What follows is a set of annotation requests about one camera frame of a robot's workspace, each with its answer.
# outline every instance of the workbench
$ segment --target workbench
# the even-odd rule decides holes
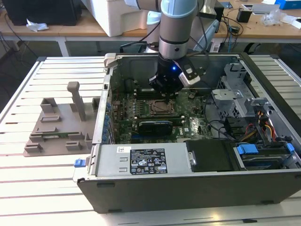
[[[239,8],[243,1],[230,0],[233,8]],[[261,3],[261,0],[250,0],[248,4]],[[292,16],[301,16],[301,9],[284,10],[285,13]],[[4,20],[5,11],[0,18],[0,31],[5,40],[19,41],[14,33],[7,26]],[[238,10],[229,13],[228,17],[236,19]],[[243,34],[238,38],[237,42],[265,42],[265,43],[301,43],[301,31],[290,24],[283,24],[282,26],[268,26],[262,25],[259,20],[262,16],[251,15],[250,21],[244,26]],[[51,25],[46,31],[33,32],[26,26],[13,26],[9,21],[12,29],[25,41],[56,41],[59,44],[62,56],[68,57],[69,51],[66,46],[67,41],[137,41],[146,35],[146,30],[134,30],[123,33],[121,36],[108,37],[101,26],[96,22],[93,16],[87,11],[83,10],[82,17],[76,26],[61,26]],[[214,43],[223,42],[227,35],[227,28],[224,23],[221,24],[218,33],[213,38]]]
[[[298,76],[279,59],[269,56],[252,56],[252,59],[300,117],[300,95],[294,95],[294,102],[289,96],[291,92],[301,92]],[[42,99],[54,97],[57,104],[72,103],[66,87],[68,82],[78,81],[83,101],[91,102],[92,97],[101,95],[103,61],[104,57],[94,56],[48,57],[36,62],[0,114],[1,226],[87,223],[242,226],[252,221],[253,226],[301,224],[301,192],[274,205],[97,214],[73,181],[74,161],[88,154],[23,157],[24,145],[41,112]],[[260,85],[252,85],[260,95],[263,93]]]

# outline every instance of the white plastic bag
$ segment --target white plastic bag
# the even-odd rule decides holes
[[[261,18],[261,22],[265,26],[269,26],[269,25],[281,24],[280,19],[281,19],[280,9],[275,9],[271,11],[269,14],[263,15]]]

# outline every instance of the robotic arm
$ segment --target robotic arm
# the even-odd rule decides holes
[[[186,57],[191,26],[202,0],[125,0],[128,6],[161,12],[158,70],[150,85],[168,99],[204,74]]]

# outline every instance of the screw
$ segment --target screw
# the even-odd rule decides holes
[[[194,159],[189,159],[190,165],[195,166],[197,163]]]

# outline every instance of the floor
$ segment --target floor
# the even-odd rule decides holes
[[[119,52],[119,47],[126,42],[102,42],[101,52],[97,52],[95,42],[68,42],[71,56],[104,56],[106,53]],[[33,41],[26,42],[29,48],[40,57],[61,57],[61,51],[56,42]],[[18,52],[9,52],[0,59],[0,111],[5,107],[23,78],[36,61],[36,57],[24,43],[19,43]],[[247,44],[239,43],[232,52],[242,52]],[[137,52],[138,47],[129,47],[125,52]],[[221,48],[227,52],[228,46]],[[301,76],[301,45],[291,44],[261,44],[253,54],[277,54],[280,58]]]

